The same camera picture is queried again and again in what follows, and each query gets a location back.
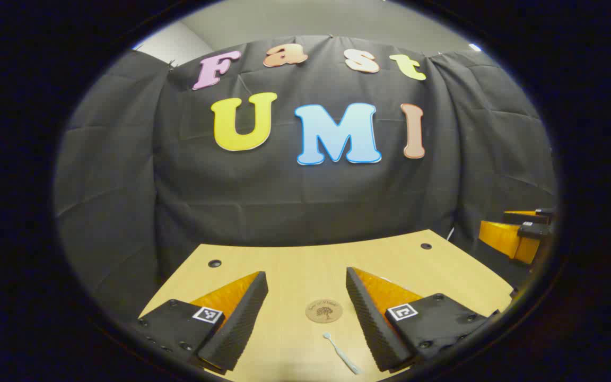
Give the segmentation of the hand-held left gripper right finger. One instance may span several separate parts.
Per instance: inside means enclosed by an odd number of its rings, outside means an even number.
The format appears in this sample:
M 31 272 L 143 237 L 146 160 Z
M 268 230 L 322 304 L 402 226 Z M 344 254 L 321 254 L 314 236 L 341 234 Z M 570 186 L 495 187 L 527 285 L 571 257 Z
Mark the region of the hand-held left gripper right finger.
M 487 328 L 499 314 L 478 314 L 445 293 L 421 297 L 356 267 L 346 269 L 346 288 L 380 371 L 425 363 Z

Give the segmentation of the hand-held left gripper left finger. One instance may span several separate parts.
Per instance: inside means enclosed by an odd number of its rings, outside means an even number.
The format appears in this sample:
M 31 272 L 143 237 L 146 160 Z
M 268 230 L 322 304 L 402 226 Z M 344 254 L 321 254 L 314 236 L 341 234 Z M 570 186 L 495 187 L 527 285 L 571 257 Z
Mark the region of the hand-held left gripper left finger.
M 162 303 L 136 320 L 136 332 L 166 355 L 223 375 L 247 347 L 267 294 L 265 272 L 250 273 L 192 302 Z

